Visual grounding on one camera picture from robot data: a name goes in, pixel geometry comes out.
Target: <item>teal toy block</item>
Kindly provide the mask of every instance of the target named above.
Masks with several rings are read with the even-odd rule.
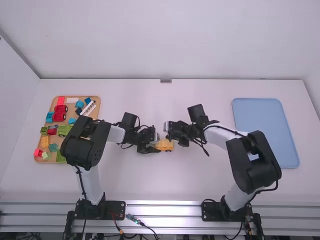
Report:
[[[49,150],[51,153],[58,151],[58,149],[59,149],[58,144],[56,143],[49,144]]]
[[[87,97],[84,101],[85,101],[85,103],[88,105],[88,104],[91,102],[91,98],[90,98],[90,97]]]
[[[75,107],[76,108],[83,108],[84,107],[84,102],[83,101],[77,101],[76,103],[75,103]]]
[[[46,118],[45,118],[45,122],[48,123],[48,124],[52,124],[54,121],[53,121],[53,115],[54,115],[54,112],[53,111],[50,111],[46,114]]]
[[[77,121],[77,119],[70,117],[68,124],[74,124]]]

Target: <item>wooden board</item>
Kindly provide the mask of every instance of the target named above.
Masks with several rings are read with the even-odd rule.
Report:
[[[55,111],[55,106],[57,105],[58,102],[58,98],[59,97],[64,97],[64,102],[63,104],[66,105],[68,107],[68,112],[65,114],[66,115],[66,119],[64,121],[60,121],[60,122],[53,122],[53,123],[46,123],[46,119],[44,119],[44,125],[41,127],[48,127],[48,126],[53,126],[53,125],[68,125],[68,120],[70,118],[74,118],[74,119],[78,119],[78,115],[76,114],[76,103],[67,103],[67,98],[79,98],[79,101],[82,101],[84,103],[84,106],[82,109],[84,109],[87,104],[85,103],[85,99],[86,98],[91,98],[92,101],[95,101],[96,107],[95,109],[93,109],[93,111],[90,113],[90,115],[88,117],[93,118],[93,119],[97,119],[98,118],[98,113],[99,113],[99,108],[100,108],[100,98],[98,96],[56,96],[51,103],[50,109],[48,109],[48,112],[54,112]],[[65,163],[65,162],[56,162],[57,159],[57,152],[50,152],[49,148],[42,148],[41,146],[41,137],[44,137],[43,135],[41,135],[40,130],[41,127],[39,127],[39,135],[40,135],[40,139],[39,139],[39,143],[37,145],[37,149],[40,149],[44,152],[47,152],[48,154],[50,154],[50,157],[48,158],[48,160],[44,160],[42,157],[34,157],[34,160],[38,163]],[[58,148],[60,149],[62,142],[64,141],[64,137],[60,137],[58,136],[58,133],[56,135],[47,135],[49,137],[49,144],[58,144]]]

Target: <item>white table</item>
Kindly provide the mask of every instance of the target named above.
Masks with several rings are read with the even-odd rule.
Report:
[[[320,121],[302,80],[173,79],[171,84],[159,79],[41,80],[1,181],[0,210],[8,215],[1,217],[0,231],[23,231],[28,225],[33,231],[62,232],[67,211],[78,199],[71,166],[33,160],[40,128],[58,95],[100,96],[100,119],[115,123],[124,112],[133,113],[141,124],[154,125],[161,137],[166,120],[190,122],[187,107],[195,104],[203,104],[210,120],[234,128],[234,98],[279,99],[300,166],[283,169],[279,189],[257,196],[254,211],[261,213],[266,234],[320,236]],[[107,143],[99,163],[107,199],[128,200],[126,212],[143,215],[159,233],[236,233],[238,223],[204,223],[199,217],[203,199],[220,200],[234,183],[227,153],[214,145],[205,146],[210,157],[194,144],[175,147],[171,153],[140,155],[135,147],[123,150]],[[82,223],[75,221],[73,230],[80,231]],[[128,221],[119,224],[128,233],[143,231]],[[88,221],[88,232],[102,229],[117,231],[112,221]]]

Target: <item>light blue mat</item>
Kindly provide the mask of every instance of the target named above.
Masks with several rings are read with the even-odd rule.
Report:
[[[235,126],[239,131],[260,130],[268,140],[281,168],[299,166],[299,157],[282,104],[274,98],[235,98]]]

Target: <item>aluminum rail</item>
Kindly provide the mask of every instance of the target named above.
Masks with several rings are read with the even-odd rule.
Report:
[[[126,203],[126,213],[140,218],[157,234],[233,235],[240,227],[239,222],[203,222],[199,201]],[[63,232],[67,213],[74,209],[75,203],[70,202],[0,202],[0,232]],[[320,236],[320,202],[253,204],[252,209],[261,214],[265,235]],[[128,234],[151,233],[127,219],[117,223]],[[75,220],[72,231],[81,232],[83,224],[83,220]],[[87,220],[85,232],[117,233],[117,230],[111,220]]]

